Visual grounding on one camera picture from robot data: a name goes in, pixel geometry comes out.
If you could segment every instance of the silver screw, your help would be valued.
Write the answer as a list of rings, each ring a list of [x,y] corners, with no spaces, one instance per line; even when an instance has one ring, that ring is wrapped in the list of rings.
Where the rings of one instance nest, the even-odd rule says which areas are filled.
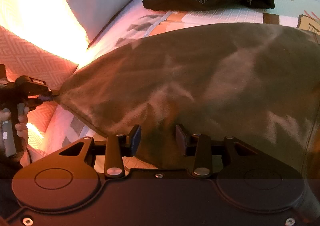
[[[120,168],[109,168],[107,170],[107,174],[109,175],[120,175],[122,173],[122,169]]]
[[[162,174],[162,173],[157,173],[156,174],[156,178],[163,178],[164,177],[164,174]]]
[[[31,220],[30,218],[24,218],[22,222],[25,226],[31,226],[33,224],[33,220]]]
[[[210,173],[210,170],[207,168],[197,168],[197,169],[195,169],[194,172],[196,175],[204,176],[204,175],[208,175]]]
[[[296,223],[294,218],[289,218],[285,221],[285,226],[293,226]]]

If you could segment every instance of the zigzag pattern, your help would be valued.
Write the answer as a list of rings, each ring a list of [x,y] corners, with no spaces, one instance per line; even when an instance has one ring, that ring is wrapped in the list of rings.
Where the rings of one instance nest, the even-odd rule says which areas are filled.
[[[0,26],[0,63],[7,68],[9,81],[27,75],[47,82],[49,88],[59,89],[77,65],[42,50]],[[47,102],[28,114],[28,120],[45,134],[58,105]]]

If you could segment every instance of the sunlit fabric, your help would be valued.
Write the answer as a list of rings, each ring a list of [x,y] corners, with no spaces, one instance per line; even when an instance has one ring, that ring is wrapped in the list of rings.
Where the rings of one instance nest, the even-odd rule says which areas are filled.
[[[0,25],[76,64],[89,44],[66,0],[0,0]]]

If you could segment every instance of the brown fabric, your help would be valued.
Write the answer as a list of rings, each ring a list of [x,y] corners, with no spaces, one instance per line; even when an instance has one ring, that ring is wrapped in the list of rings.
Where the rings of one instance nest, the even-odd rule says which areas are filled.
[[[93,61],[63,84],[58,101],[105,137],[140,124],[137,157],[157,167],[191,167],[174,139],[182,123],[215,140],[235,136],[305,173],[319,125],[315,38],[255,23],[167,32]]]
[[[272,13],[264,13],[263,14],[263,23],[264,24],[280,24],[280,16]]]

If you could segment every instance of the bed sheet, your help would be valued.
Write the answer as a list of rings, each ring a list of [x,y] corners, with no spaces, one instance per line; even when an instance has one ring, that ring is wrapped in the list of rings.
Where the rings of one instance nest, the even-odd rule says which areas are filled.
[[[320,2],[314,0],[275,0],[275,9],[248,9],[239,6],[208,12],[154,12],[142,6],[142,0],[132,1],[108,26],[98,41],[88,49],[87,58],[78,69],[94,59],[122,45],[163,32],[206,24],[226,22],[269,23],[298,27],[320,32]],[[49,124],[41,149],[50,154],[84,136],[105,140],[89,129],[69,111],[58,106]],[[102,170],[103,157],[99,157],[97,171]],[[154,168],[136,158],[124,158],[126,169]]]

